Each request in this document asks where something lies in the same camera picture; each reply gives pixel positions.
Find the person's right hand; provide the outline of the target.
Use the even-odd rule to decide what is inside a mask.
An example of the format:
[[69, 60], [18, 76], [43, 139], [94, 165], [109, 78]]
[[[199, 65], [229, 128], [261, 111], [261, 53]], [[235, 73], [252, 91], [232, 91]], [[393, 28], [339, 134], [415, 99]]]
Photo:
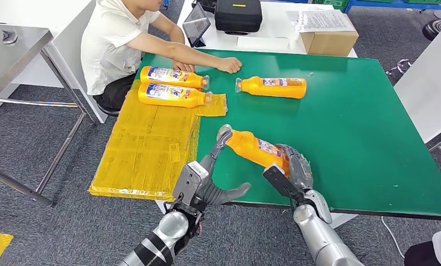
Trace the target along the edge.
[[235, 57], [218, 58], [215, 68], [229, 74], [237, 73], [242, 67], [242, 63]]

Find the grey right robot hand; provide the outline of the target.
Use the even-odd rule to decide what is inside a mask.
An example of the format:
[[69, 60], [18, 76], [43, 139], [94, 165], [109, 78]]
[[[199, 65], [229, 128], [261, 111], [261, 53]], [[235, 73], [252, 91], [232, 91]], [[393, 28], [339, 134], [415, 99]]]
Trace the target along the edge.
[[310, 162], [302, 153], [289, 145], [276, 144], [276, 146], [285, 153], [288, 160], [289, 179], [293, 185], [304, 192], [312, 189], [313, 177]]

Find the person's left hand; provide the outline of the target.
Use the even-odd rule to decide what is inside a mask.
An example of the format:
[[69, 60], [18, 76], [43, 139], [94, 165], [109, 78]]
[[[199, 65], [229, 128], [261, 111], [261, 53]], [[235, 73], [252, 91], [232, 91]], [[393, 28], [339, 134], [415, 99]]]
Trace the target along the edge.
[[181, 63], [176, 60], [173, 60], [173, 68], [175, 70], [186, 71], [186, 72], [194, 72], [195, 71], [194, 65]]

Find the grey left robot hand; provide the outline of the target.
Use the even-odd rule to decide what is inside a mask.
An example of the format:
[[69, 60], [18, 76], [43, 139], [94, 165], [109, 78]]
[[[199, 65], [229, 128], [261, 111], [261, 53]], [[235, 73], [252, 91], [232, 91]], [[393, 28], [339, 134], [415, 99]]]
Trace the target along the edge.
[[251, 184], [245, 182], [237, 188], [223, 190], [217, 187], [212, 181], [211, 176], [214, 171], [216, 160], [220, 152], [226, 146], [227, 140], [232, 138], [232, 136], [232, 127], [229, 124], [222, 125], [217, 133], [215, 145], [212, 147], [210, 153], [205, 155], [200, 162], [200, 165], [209, 175], [200, 182], [195, 196], [208, 205], [221, 205], [236, 200], [247, 194], [248, 190], [251, 188]]

